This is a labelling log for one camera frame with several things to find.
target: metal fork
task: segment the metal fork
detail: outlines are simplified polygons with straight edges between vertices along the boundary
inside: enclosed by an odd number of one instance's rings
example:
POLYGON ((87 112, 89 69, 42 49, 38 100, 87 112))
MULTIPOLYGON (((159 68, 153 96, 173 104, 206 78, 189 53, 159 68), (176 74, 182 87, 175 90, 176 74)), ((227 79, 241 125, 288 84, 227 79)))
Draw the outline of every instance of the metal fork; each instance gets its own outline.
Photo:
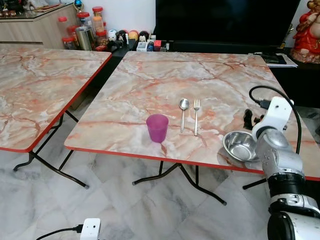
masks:
POLYGON ((195 123, 194 123, 194 135, 198 135, 198 110, 200 109, 200 99, 195 99, 193 103, 193 108, 195 110, 195 123))

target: black cable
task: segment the black cable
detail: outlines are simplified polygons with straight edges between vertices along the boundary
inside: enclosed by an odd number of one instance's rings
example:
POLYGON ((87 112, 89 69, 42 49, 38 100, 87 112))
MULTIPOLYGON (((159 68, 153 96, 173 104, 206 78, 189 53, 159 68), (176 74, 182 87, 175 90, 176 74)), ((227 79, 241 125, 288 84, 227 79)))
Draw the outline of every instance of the black cable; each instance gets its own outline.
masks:
POLYGON ((249 91, 249 96, 250 98, 257 104, 260 105, 260 102, 259 100, 256 100, 253 96, 252 96, 252 92, 255 90, 255 89, 270 89, 270 90, 273 90, 275 91, 276 93, 280 94, 291 106, 293 112, 294 112, 294 115, 295 115, 295 119, 296 119, 296 123, 298 125, 298 138, 297 138, 297 142, 296 142, 296 150, 295 152, 297 154, 300 153, 300 145, 301 145, 301 136, 302 136, 302 128, 301 128, 301 121, 300 121, 300 118, 299 118, 299 114, 295 108, 295 106, 292 104, 292 102, 290 101, 290 99, 280 90, 272 87, 272 86, 265 86, 265 85, 259 85, 259 86, 255 86, 253 88, 250 89, 249 91))
POLYGON ((79 233, 81 233, 83 226, 84 226, 83 224, 79 224, 76 227, 59 229, 59 230, 50 232, 50 233, 48 233, 46 235, 40 236, 36 240, 44 239, 44 238, 46 238, 46 237, 48 237, 50 235, 57 234, 57 233, 64 232, 64 231, 76 231, 79 234, 79 233))

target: metal canister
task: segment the metal canister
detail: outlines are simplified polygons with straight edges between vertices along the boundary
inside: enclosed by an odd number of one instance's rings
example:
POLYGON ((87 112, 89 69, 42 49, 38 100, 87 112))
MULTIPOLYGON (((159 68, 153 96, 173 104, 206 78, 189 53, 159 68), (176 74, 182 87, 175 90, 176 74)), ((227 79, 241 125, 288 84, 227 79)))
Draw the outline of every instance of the metal canister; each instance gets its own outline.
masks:
POLYGON ((95 37, 90 26, 80 26, 75 29, 81 50, 92 51, 95 49, 95 37))

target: small box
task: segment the small box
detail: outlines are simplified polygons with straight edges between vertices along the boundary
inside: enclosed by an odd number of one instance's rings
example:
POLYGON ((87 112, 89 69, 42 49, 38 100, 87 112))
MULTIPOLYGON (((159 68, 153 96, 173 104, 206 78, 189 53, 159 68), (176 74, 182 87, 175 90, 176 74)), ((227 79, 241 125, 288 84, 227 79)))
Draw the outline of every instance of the small box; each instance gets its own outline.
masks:
POLYGON ((148 43, 145 41, 140 41, 138 46, 136 47, 137 52, 146 52, 148 47, 148 43))
POLYGON ((161 49, 161 40, 154 41, 154 51, 159 52, 161 49))

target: red table edge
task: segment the red table edge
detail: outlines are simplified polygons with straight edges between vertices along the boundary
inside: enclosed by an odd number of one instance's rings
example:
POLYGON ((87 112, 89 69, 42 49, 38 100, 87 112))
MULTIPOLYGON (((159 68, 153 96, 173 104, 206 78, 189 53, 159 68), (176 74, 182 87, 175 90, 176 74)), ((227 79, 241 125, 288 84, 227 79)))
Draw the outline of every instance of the red table edge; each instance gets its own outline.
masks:
POLYGON ((107 62, 112 57, 112 54, 102 63, 102 65, 95 71, 95 73, 89 78, 89 80, 80 88, 80 90, 74 95, 74 97, 65 105, 61 112, 52 120, 52 122, 42 131, 42 133, 35 139, 35 141, 26 149, 12 149, 0 147, 0 150, 15 152, 15 153, 29 153, 34 149, 34 147, 40 142, 44 135, 49 132, 51 127, 58 121, 58 119, 65 113, 65 111, 72 105, 72 103, 79 97, 79 95, 86 89, 90 82, 95 78, 95 76, 100 72, 100 70, 107 64, 107 62))
MULTIPOLYGON (((185 160, 179 160, 179 159, 173 159, 173 158, 158 157, 158 156, 147 156, 147 155, 139 155, 139 154, 133 154, 133 153, 125 153, 125 152, 86 149, 86 148, 80 148, 80 147, 67 146, 66 144, 64 144, 64 146, 69 150, 81 151, 81 152, 87 152, 87 153, 109 154, 109 155, 117 155, 117 156, 124 156, 124 157, 133 157, 133 158, 142 158, 142 159, 149 159, 149 160, 158 160, 158 161, 165 161, 165 162, 179 163, 179 164, 187 164, 187 165, 198 165, 198 166, 202 166, 202 167, 224 169, 224 170, 234 170, 234 171, 253 173, 253 174, 261 174, 261 175, 264 174, 264 172, 262 170, 248 169, 248 168, 242 168, 242 167, 237 167, 237 166, 225 166, 225 165, 217 165, 217 164, 211 164, 211 163, 203 163, 203 162, 196 162, 196 161, 185 161, 185 160)), ((306 176, 305 178, 307 180, 319 181, 320 182, 320 177, 306 176)))

